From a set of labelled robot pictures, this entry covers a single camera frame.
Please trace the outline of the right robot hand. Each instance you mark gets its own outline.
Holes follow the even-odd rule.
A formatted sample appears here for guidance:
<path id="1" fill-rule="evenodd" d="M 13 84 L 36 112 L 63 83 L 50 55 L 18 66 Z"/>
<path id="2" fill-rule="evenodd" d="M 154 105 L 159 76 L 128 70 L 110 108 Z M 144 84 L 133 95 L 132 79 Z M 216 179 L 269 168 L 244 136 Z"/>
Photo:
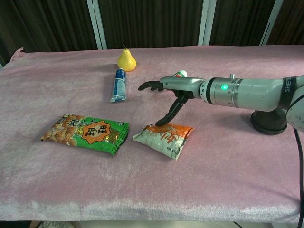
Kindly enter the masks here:
<path id="1" fill-rule="evenodd" d="M 184 104 L 189 99 L 201 99 L 200 87 L 206 82 L 205 79 L 191 78 L 191 77 L 162 77 L 159 81 L 147 81 L 141 84 L 138 88 L 142 91 L 146 88 L 150 88 L 151 91 L 163 91 L 169 90 L 174 93 L 176 100 L 169 108 L 168 113 L 159 121 L 156 122 L 156 126 L 163 126 L 168 124 L 180 111 Z"/>

